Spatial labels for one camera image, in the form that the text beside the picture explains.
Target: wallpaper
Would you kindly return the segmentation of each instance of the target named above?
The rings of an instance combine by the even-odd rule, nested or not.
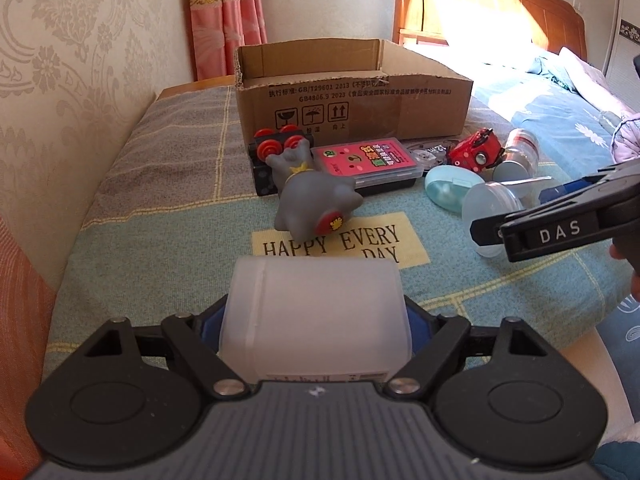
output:
[[[163,88],[187,0],[0,0],[0,214],[57,289],[95,189]]]

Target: cardboard box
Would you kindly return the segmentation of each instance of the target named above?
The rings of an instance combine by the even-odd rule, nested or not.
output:
[[[457,136],[473,82],[385,40],[324,38],[241,46],[236,89],[244,142],[297,124],[317,146]]]

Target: human hand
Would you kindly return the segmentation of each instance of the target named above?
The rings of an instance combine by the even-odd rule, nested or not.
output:
[[[624,260],[625,257],[616,249],[614,244],[609,247],[609,254],[616,260]],[[640,276],[634,271],[634,275],[631,277],[631,295],[636,301],[640,301]]]

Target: teal oval container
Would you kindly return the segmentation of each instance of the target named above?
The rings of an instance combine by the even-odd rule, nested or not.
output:
[[[424,177],[424,190],[434,204],[460,215],[469,189],[483,183],[480,175],[465,168],[436,166]]]

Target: red toy car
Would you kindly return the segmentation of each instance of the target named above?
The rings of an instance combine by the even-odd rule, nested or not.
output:
[[[492,168],[500,163],[504,148],[494,131],[481,128],[472,136],[460,141],[447,152],[447,163],[460,166],[474,173]]]

